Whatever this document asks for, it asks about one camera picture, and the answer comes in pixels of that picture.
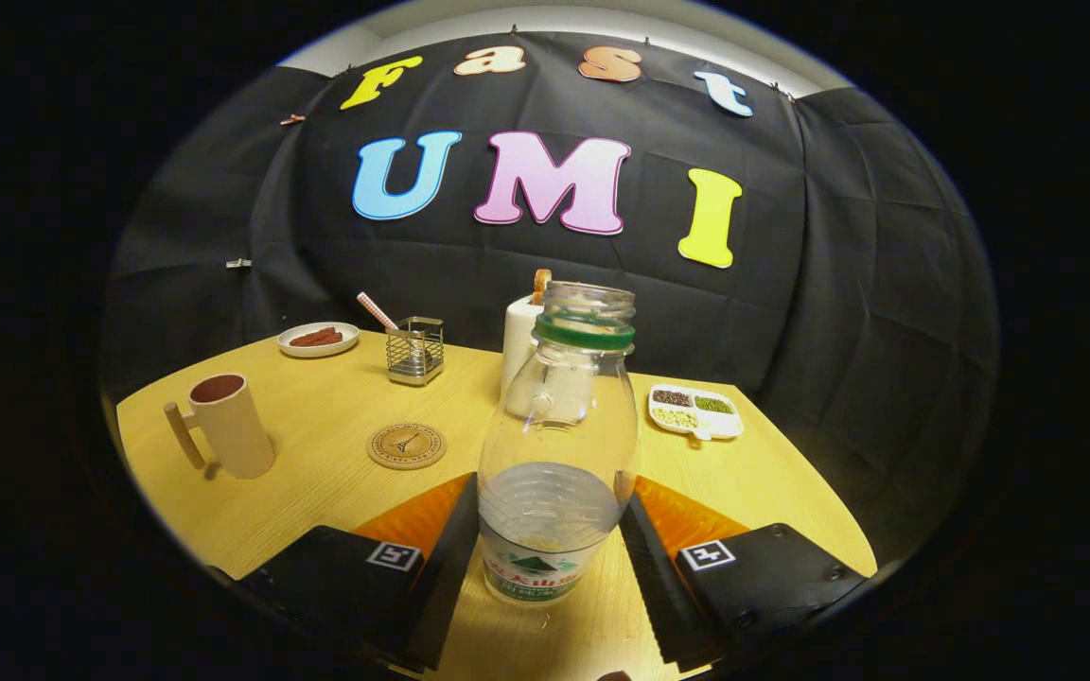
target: green bottle rim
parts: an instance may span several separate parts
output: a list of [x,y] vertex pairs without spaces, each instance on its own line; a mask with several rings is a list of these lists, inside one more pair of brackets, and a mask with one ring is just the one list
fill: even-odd
[[[580,331],[577,328],[558,326],[558,319],[570,319],[588,326],[602,326],[606,331]],[[625,350],[633,344],[634,329],[620,326],[610,319],[593,319],[584,315],[536,315],[536,335],[545,341],[591,350]]]

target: beige mug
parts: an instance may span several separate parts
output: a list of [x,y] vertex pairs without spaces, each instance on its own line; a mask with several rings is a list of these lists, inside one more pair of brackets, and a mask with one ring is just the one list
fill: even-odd
[[205,459],[187,433],[191,427],[199,427],[221,469],[233,477],[258,477],[271,469],[276,451],[259,422],[245,376],[208,376],[187,392],[187,402],[191,414],[179,413],[174,402],[168,402],[164,411],[191,465],[205,467]]

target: white plate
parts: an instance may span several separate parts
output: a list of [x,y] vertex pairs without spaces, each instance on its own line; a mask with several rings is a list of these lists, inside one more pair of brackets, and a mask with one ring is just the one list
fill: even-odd
[[[330,343],[329,345],[314,345],[311,348],[298,348],[289,344],[293,338],[300,338],[302,336],[306,336],[306,333],[322,331],[322,329],[329,326],[332,326],[337,332],[342,335],[342,340],[339,340],[338,343]],[[360,340],[360,329],[350,324],[342,324],[341,321],[315,321],[314,324],[303,324],[294,326],[290,328],[289,331],[276,337],[276,343],[280,344],[281,352],[294,357],[325,357],[327,355],[338,354],[354,345],[358,340]]]
[[[682,405],[669,405],[667,402],[657,402],[654,400],[654,391],[671,391],[680,392],[688,397],[688,406]],[[705,410],[698,409],[697,397],[701,398],[714,398],[723,404],[729,405],[732,413],[722,413],[722,412],[708,412]],[[667,423],[663,419],[655,418],[654,410],[675,410],[683,413],[691,414],[697,419],[697,427],[688,426],[676,426],[676,424]],[[655,384],[650,387],[650,393],[647,396],[647,404],[645,405],[645,411],[649,412],[650,418],[657,424],[663,430],[670,430],[673,433],[688,434],[692,433],[698,440],[727,440],[730,437],[738,437],[742,435],[742,418],[739,417],[739,409],[735,406],[735,401],[726,396],[719,396],[717,392],[708,391],[697,391],[692,388],[685,388],[682,385],[669,385],[669,384]]]

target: wooden table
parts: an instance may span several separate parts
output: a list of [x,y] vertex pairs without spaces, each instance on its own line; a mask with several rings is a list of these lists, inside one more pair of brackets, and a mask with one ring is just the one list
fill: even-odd
[[[361,332],[346,353],[286,356],[276,338],[166,376],[118,405],[131,473],[156,513],[191,554],[243,577],[316,525],[352,530],[402,500],[477,469],[488,418],[498,402],[500,355],[446,346],[446,366],[425,387],[390,382],[385,336]],[[627,364],[632,368],[632,356]],[[225,372],[245,375],[276,445],[276,464],[254,479],[191,467],[164,417],[187,391]],[[639,473],[718,512],[760,527],[786,522],[869,576],[877,564],[860,526],[804,457],[730,385],[631,375],[642,405]],[[698,442],[654,426],[645,413],[653,384],[722,392],[738,405],[743,435]],[[445,435],[445,457],[423,470],[388,470],[368,459],[364,440],[383,426],[415,422]],[[614,530],[583,582],[561,604],[528,609],[498,603],[482,583],[479,551],[451,620],[440,671],[421,678],[517,678],[594,681],[625,670],[633,681],[680,676],[663,664],[642,595]]]

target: bottle label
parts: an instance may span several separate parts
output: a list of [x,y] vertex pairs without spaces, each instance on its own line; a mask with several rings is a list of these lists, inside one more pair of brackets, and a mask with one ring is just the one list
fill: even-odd
[[481,519],[479,528],[487,581],[508,598],[534,603],[561,598],[572,589],[603,543],[577,551],[542,551],[501,537]]

